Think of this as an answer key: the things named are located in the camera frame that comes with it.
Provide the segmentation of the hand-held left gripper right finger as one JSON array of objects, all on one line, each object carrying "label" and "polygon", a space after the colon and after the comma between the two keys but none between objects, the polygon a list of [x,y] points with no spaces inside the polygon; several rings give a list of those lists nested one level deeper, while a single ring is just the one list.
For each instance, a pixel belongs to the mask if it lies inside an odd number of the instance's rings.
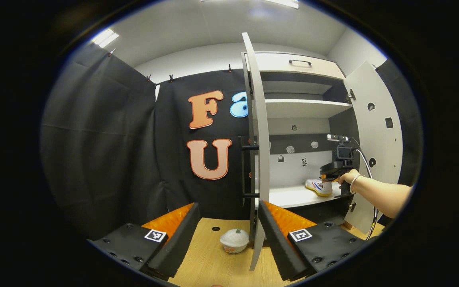
[{"label": "hand-held left gripper right finger", "polygon": [[257,215],[284,281],[330,268],[366,243],[332,221],[315,223],[267,201],[259,202]]}]

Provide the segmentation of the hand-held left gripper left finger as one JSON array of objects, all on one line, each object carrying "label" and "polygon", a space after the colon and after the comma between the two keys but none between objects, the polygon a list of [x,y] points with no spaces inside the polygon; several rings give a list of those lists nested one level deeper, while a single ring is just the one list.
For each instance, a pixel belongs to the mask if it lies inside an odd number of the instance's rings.
[{"label": "hand-held left gripper left finger", "polygon": [[169,279],[180,268],[201,218],[199,204],[190,203],[146,224],[125,223],[89,243],[139,272]]}]

